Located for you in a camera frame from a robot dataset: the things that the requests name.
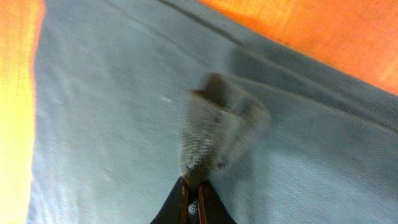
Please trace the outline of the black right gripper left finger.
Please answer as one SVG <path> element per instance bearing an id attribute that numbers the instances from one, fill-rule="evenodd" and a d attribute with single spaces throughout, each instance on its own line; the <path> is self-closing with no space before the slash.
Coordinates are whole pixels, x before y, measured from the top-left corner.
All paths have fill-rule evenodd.
<path id="1" fill-rule="evenodd" d="M 179 177 L 150 224 L 188 224 L 189 190 Z"/>

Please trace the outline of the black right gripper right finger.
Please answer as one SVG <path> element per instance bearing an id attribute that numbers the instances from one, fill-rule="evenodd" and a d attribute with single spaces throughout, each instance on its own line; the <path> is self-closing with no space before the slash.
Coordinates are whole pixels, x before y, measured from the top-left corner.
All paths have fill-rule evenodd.
<path id="1" fill-rule="evenodd" d="M 209 181 L 198 187 L 200 224 L 236 224 Z"/>

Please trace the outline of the blue polo shirt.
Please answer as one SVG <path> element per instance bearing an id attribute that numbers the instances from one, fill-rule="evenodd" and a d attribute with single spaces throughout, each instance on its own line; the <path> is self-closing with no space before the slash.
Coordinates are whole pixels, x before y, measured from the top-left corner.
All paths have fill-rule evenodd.
<path id="1" fill-rule="evenodd" d="M 188 1 L 48 1 L 29 223 L 149 223 L 178 178 L 189 91 L 269 110 L 212 183 L 238 223 L 396 223 L 397 97 Z"/>

